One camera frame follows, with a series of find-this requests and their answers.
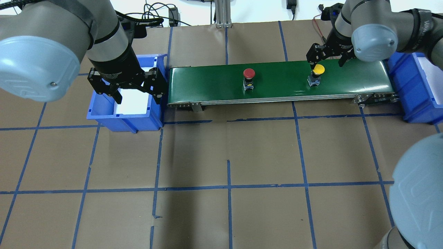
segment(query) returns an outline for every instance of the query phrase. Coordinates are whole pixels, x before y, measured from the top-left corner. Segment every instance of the blue tape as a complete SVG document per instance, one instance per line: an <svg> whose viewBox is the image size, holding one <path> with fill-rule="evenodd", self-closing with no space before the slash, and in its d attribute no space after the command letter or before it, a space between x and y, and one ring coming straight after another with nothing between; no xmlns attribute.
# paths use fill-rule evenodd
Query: blue tape
<svg viewBox="0 0 443 249"><path fill-rule="evenodd" d="M96 128L96 127L99 127L99 126L102 127L102 125L99 125L99 124L92 124L92 125L65 125L65 126L42 126L42 127L15 127L15 128L0 128L0 131Z"/></svg>
<svg viewBox="0 0 443 249"><path fill-rule="evenodd" d="M16 128L0 128L0 131L22 131L22 130L36 130L37 127L16 127Z"/></svg>
<svg viewBox="0 0 443 249"><path fill-rule="evenodd" d="M228 228L229 228L229 249L233 248L232 236L232 196L231 196L231 161L228 160Z"/></svg>
<svg viewBox="0 0 443 249"><path fill-rule="evenodd" d="M87 193L124 193L124 192L154 192L154 191L198 191L211 189L242 189L242 188L279 188L279 187L333 187L333 186L360 186L360 185L377 185L380 182L343 182L343 183L286 183L286 184L251 184L251 185L215 185L201 187L146 187L146 188L117 188L117 189L88 189ZM392 185L394 181L383 181L385 185ZM13 195L15 191L0 191L0 195ZM83 193L81 189L73 190L25 190L18 191L18 195L22 194L70 194Z"/></svg>
<svg viewBox="0 0 443 249"><path fill-rule="evenodd" d="M325 115L325 116L301 116L297 119L312 119L312 118L339 118L339 117L360 117L359 114L343 114L343 115Z"/></svg>
<svg viewBox="0 0 443 249"><path fill-rule="evenodd" d="M392 117L392 116L403 116L404 113L376 113L376 114L365 114L365 117Z"/></svg>
<svg viewBox="0 0 443 249"><path fill-rule="evenodd" d="M245 122L245 121L269 121L269 120L291 120L294 117L263 117L263 118L239 118L236 120L229 120L227 122Z"/></svg>
<svg viewBox="0 0 443 249"><path fill-rule="evenodd" d="M156 212L157 212L157 195L158 195L159 178L160 178L160 162L162 158L162 142L163 142L163 128L160 129L159 151L157 153L157 169L155 172L155 185L154 185L155 191L154 191L154 198L152 200L152 216L155 219L160 218L160 216L156 215ZM154 226L151 227L151 234L149 239L150 239L150 248L152 248L152 245L154 243Z"/></svg>
<svg viewBox="0 0 443 249"><path fill-rule="evenodd" d="M80 226L80 219L82 218L83 206L85 204L86 190L88 188L89 176L91 174L91 167L88 167L88 173L86 174L85 186L83 187L82 200L80 201L80 208L78 209L77 221L75 222L74 238L72 240L71 249L75 249L77 243L78 228Z"/></svg>
<svg viewBox="0 0 443 249"><path fill-rule="evenodd" d="M42 111L41 111L40 117L39 117L39 121L37 122L37 127L39 127L40 123L42 122L42 118L43 118L43 114L45 112L45 109L46 109L46 102L43 104ZM17 195L18 195L18 192L19 192L19 189L20 189L20 185L21 185L22 180L23 180L23 175L25 173L26 166L27 166L27 163L29 161L29 157L31 156L32 147L34 146L35 138L37 137L37 132L38 132L38 130L36 129L35 132L34 132L34 135L32 137L32 141L31 141L31 144L29 146L28 153L26 154L26 159L25 159L25 162L23 164L22 171L20 173L20 177L19 177L19 181L18 181L17 186L16 186L16 190L14 191L14 195L12 197L11 204L9 206L8 214L6 215L6 219L5 219L4 224L3 224L3 229L2 229L2 231L0 233L0 245L1 245L1 242L3 241L4 233L6 232L6 227L8 226L9 218L11 217L12 209L13 209L14 204L16 202L16 198L17 198Z"/></svg>
<svg viewBox="0 0 443 249"><path fill-rule="evenodd" d="M167 46L167 59L166 59L166 69L169 71L169 59L171 57L171 44L172 44L172 30L173 27L169 30L169 44Z"/></svg>
<svg viewBox="0 0 443 249"><path fill-rule="evenodd" d="M163 129L160 130L160 138L159 138L159 151L157 153L157 170L155 172L155 189L159 187L159 178L160 178L160 161L162 157L162 141L163 141ZM155 212L157 210L157 193L158 191L154 191L154 199L152 201L152 216L156 216Z"/></svg>
<svg viewBox="0 0 443 249"><path fill-rule="evenodd" d="M83 206L85 204L86 193L88 192L89 177L91 176L91 165L94 160L95 149L97 147L99 133L100 133L100 126L97 127L97 132L96 132L95 138L94 138L94 144L92 146L91 158L89 160L88 172L86 173L85 185L84 185L83 191L82 191L82 200L80 201L80 207L78 209L77 221L75 223L74 238L72 239L71 249L75 249L75 244L77 243L78 228L80 226L80 220L82 218L82 212L83 212Z"/></svg>
<svg viewBox="0 0 443 249"><path fill-rule="evenodd" d="M311 228L312 247L317 249L317 241L315 240L314 220L312 218L311 199L309 198L309 189L305 187L307 215L309 217L309 226Z"/></svg>
<svg viewBox="0 0 443 249"><path fill-rule="evenodd" d="M205 124L210 123L212 120L197 120L197 121L176 121L176 122L165 122L165 125L184 125L184 124Z"/></svg>
<svg viewBox="0 0 443 249"><path fill-rule="evenodd" d="M280 21L278 21L278 26L280 28L281 42L283 43L284 60L288 61L288 53L286 52L286 43L284 42L283 29L281 27L281 22Z"/></svg>
<svg viewBox="0 0 443 249"><path fill-rule="evenodd" d="M39 130L49 130L49 129L75 129L75 128L97 128L102 127L99 124L87 124L87 125L64 125L64 126L43 126L38 127Z"/></svg>
<svg viewBox="0 0 443 249"><path fill-rule="evenodd" d="M149 235L149 249L152 249L154 245L154 226L151 226L151 233Z"/></svg>
<svg viewBox="0 0 443 249"><path fill-rule="evenodd" d="M378 185L380 182L348 182L348 183L309 183L310 187L332 187L332 186L363 186Z"/></svg>
<svg viewBox="0 0 443 249"><path fill-rule="evenodd" d="M226 189L229 188L226 185L216 185L216 186L202 186L202 187L166 187L159 188L159 191L192 191L192 190L209 190L209 189Z"/></svg>
<svg viewBox="0 0 443 249"><path fill-rule="evenodd" d="M312 246L314 249L317 249L317 242L315 241L314 220L312 218L312 211L311 211L311 200L309 198L309 189L308 189L309 186L308 186L306 167L305 167L305 161L304 161L304 156L303 156L302 140L301 140L301 136L300 136L299 120L298 120L298 116L297 116L297 110L295 109L294 101L292 102L292 111L294 112L295 131L297 133L297 142L298 142L299 151L300 151L300 161L302 164L302 172L303 172L303 183L305 184L306 206L307 206L307 214L309 217L309 227L311 228Z"/></svg>
<svg viewBox="0 0 443 249"><path fill-rule="evenodd" d="M83 193L82 189L62 189L62 190L23 190L18 191L19 195L23 194L72 194Z"/></svg>
<svg viewBox="0 0 443 249"><path fill-rule="evenodd" d="M274 188L274 187L304 187L304 183L291 184L251 184L251 185L231 185L231 188Z"/></svg>
<svg viewBox="0 0 443 249"><path fill-rule="evenodd" d="M228 28L225 28L225 63L229 64L229 55L228 55Z"/></svg>
<svg viewBox="0 0 443 249"><path fill-rule="evenodd" d="M366 117L363 112L363 108L360 108L360 115L361 115L361 118L363 119L363 125L365 126L366 136L368 138L369 147L371 148L372 158L374 160L375 169L377 171L378 180L379 180L379 184L381 187L381 192L383 194L383 199L385 200L385 205L386 205L386 210L388 212L389 221L391 222L391 226L394 227L394 219L392 218L391 209L389 207L388 195L386 194L386 189L383 184L383 177L381 176L381 173L379 172L378 160L377 160L377 156L375 155L374 144L372 143L371 134L369 132L368 123L366 122Z"/></svg>
<svg viewBox="0 0 443 249"><path fill-rule="evenodd" d="M143 187L143 188L114 188L114 189L88 189L88 193L124 193L124 192L152 192L159 191L154 187Z"/></svg>

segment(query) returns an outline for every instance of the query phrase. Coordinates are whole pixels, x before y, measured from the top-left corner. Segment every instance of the red button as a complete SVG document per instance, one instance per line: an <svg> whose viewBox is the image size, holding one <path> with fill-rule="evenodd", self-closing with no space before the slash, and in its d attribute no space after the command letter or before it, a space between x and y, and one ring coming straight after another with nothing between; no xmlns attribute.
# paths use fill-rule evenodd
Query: red button
<svg viewBox="0 0 443 249"><path fill-rule="evenodd" d="M255 71L254 71L254 69L252 69L252 68L248 68L248 69L244 70L244 71L243 71L243 76L244 76L246 79L248 79L248 80L254 78L254 76L255 76Z"/></svg>

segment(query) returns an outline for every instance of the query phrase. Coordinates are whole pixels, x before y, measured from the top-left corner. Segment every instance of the blue plastic bin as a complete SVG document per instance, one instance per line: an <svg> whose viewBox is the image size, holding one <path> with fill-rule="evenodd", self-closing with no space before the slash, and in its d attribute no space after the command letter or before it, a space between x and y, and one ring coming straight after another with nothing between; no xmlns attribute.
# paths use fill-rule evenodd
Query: blue plastic bin
<svg viewBox="0 0 443 249"><path fill-rule="evenodd" d="M404 120L437 124L443 121L443 105L435 101L419 57L424 54L395 53L388 61L389 73L404 108Z"/></svg>
<svg viewBox="0 0 443 249"><path fill-rule="evenodd" d="M166 76L163 62L165 56L166 54L150 54L138 55L137 58L141 67L158 67L163 76ZM114 114L114 103L112 97L93 92L86 118L96 120L113 132L156 131L163 126L160 121L160 105L156 104L152 95L149 95L146 114Z"/></svg>

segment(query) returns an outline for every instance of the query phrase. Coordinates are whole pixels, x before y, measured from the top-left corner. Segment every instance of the power adapter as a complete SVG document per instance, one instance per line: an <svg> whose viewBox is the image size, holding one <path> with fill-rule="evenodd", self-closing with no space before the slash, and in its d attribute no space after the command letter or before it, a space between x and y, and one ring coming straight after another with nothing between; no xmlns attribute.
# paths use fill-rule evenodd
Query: power adapter
<svg viewBox="0 0 443 249"><path fill-rule="evenodd" d="M297 0L286 0L286 9L292 12L292 20L295 18L295 11L297 9Z"/></svg>
<svg viewBox="0 0 443 249"><path fill-rule="evenodd" d="M180 21L180 13L179 9L176 7L169 8L169 26L177 27Z"/></svg>
<svg viewBox="0 0 443 249"><path fill-rule="evenodd" d="M297 7L297 0L286 0L286 9L292 9Z"/></svg>

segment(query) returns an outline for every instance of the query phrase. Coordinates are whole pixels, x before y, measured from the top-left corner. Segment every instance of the green conveyor belt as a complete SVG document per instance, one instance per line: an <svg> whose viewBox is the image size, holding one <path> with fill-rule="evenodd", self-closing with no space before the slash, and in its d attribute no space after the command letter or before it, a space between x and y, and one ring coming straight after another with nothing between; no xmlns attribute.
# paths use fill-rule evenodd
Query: green conveyor belt
<svg viewBox="0 0 443 249"><path fill-rule="evenodd" d="M326 68L319 86L309 87L311 68L306 61L172 68L169 106L331 99L359 93L391 93L382 62L354 59L343 67L338 60L320 62ZM256 72L254 90L243 90L243 70Z"/></svg>

